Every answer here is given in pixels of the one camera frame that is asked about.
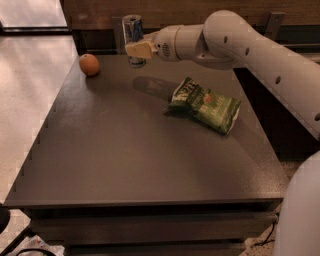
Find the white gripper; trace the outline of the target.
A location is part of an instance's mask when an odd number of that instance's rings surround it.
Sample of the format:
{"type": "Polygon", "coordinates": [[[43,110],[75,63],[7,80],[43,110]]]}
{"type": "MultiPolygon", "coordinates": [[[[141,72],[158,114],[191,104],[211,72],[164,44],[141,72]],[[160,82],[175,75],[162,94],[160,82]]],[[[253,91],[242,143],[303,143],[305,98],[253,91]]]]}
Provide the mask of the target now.
{"type": "Polygon", "coordinates": [[[176,62],[179,60],[176,52],[176,37],[180,28],[181,25],[173,25],[160,31],[144,34],[143,40],[125,45],[126,53],[130,57],[142,59],[152,59],[157,53],[164,61],[176,62]],[[155,38],[154,42],[146,40],[153,38],[155,38]]]}

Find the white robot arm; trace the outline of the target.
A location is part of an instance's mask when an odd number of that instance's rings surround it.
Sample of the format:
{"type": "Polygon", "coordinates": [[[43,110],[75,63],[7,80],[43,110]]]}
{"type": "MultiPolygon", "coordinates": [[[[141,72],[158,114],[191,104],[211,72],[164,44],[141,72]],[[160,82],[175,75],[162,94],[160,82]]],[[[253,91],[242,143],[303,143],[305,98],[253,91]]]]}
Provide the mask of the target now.
{"type": "MultiPolygon", "coordinates": [[[[320,65],[259,34],[221,10],[201,25],[174,25],[125,42],[131,57],[192,60],[213,69],[246,67],[312,134],[320,136],[320,65]]],[[[273,256],[320,256],[320,152],[291,178],[280,210],[273,256]]]]}

